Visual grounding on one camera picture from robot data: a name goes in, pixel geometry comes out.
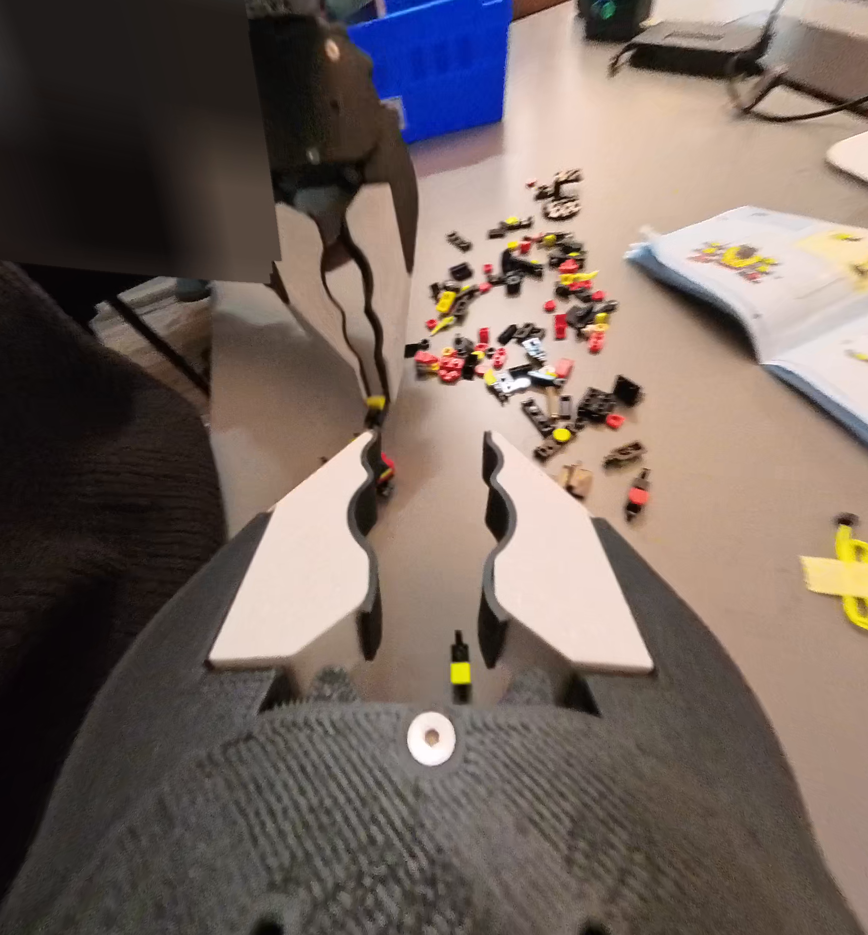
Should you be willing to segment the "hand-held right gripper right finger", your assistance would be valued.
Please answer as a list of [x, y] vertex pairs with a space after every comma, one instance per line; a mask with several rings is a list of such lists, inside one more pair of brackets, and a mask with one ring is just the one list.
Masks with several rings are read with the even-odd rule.
[[655, 664], [587, 508], [497, 432], [483, 438], [478, 643], [489, 670], [646, 676]]

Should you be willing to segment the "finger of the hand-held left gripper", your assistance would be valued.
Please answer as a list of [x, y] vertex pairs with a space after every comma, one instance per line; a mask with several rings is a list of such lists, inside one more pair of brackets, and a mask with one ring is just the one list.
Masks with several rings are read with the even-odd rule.
[[350, 343], [346, 314], [325, 281], [320, 229], [309, 215], [288, 204], [277, 203], [274, 211], [280, 257], [272, 262], [272, 289], [298, 323], [353, 371], [359, 398], [367, 409], [372, 396], [370, 381]]
[[392, 406], [404, 373], [412, 276], [390, 185], [364, 184], [347, 205], [341, 233], [362, 278], [363, 313], [373, 338], [371, 368], [387, 405]]

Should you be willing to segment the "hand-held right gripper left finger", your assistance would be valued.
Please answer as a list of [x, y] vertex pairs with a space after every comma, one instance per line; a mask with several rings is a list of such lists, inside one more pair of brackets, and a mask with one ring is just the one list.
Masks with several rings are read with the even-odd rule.
[[208, 653], [218, 671], [350, 670], [381, 644], [376, 429], [278, 501]]

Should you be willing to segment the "pile of loose lego pieces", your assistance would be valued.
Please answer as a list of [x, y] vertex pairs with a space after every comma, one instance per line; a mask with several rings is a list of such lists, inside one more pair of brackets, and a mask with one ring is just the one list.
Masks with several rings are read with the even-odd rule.
[[[580, 168], [558, 170], [549, 181], [529, 180], [526, 190], [538, 212], [499, 218], [485, 239], [496, 256], [478, 263], [476, 242], [456, 229], [444, 240], [463, 259], [429, 284], [425, 335], [409, 342], [404, 355], [417, 378], [445, 386], [480, 381], [501, 406], [514, 400], [539, 440], [531, 455], [547, 464], [588, 427], [616, 431], [642, 402], [637, 381], [617, 374], [610, 387], [570, 391], [575, 350], [554, 350], [557, 342], [579, 342], [590, 355], [605, 347], [618, 302], [597, 287], [599, 273], [588, 265], [585, 244], [568, 228], [581, 209]], [[547, 286], [537, 320], [505, 325], [479, 322], [469, 334], [476, 300], [491, 295], [520, 298], [529, 284]]]

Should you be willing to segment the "lego instruction booklet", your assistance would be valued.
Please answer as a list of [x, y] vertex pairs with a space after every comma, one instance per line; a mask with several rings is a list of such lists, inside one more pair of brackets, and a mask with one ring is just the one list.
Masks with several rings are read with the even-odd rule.
[[738, 320], [763, 368], [868, 447], [868, 228], [738, 206], [625, 259]]

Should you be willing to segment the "blue slotted plastic crate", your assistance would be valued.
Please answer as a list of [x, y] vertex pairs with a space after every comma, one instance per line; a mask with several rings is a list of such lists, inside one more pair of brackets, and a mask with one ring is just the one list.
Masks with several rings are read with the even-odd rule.
[[412, 144], [502, 121], [511, 20], [511, 1], [386, 2], [347, 31]]

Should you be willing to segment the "person's dark knit sweater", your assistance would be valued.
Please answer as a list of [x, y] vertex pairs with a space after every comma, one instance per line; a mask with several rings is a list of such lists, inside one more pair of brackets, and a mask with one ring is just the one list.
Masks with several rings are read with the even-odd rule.
[[0, 903], [94, 697], [225, 540], [194, 406], [0, 261]]

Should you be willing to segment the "beige masking tape strip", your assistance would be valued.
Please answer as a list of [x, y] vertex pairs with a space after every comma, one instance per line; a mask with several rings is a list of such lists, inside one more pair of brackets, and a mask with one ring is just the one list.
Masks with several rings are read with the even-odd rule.
[[868, 562], [801, 556], [805, 587], [817, 594], [868, 600]]

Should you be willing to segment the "dark device with green light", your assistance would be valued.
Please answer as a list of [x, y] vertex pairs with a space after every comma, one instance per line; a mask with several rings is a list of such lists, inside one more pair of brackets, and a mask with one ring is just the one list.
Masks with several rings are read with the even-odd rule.
[[604, 43], [627, 42], [649, 19], [653, 1], [578, 1], [584, 38]]

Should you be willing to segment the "black flat box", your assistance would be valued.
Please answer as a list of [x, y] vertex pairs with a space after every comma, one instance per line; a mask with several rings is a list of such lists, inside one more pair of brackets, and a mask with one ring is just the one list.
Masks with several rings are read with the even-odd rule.
[[624, 66], [687, 76], [724, 78], [750, 69], [767, 52], [772, 29], [729, 23], [661, 20], [615, 54], [610, 76]]

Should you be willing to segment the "grey case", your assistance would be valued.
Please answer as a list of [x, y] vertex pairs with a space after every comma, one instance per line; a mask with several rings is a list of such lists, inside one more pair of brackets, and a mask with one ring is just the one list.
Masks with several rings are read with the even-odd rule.
[[828, 103], [868, 94], [868, 6], [826, 6], [779, 18], [764, 59], [784, 84]]

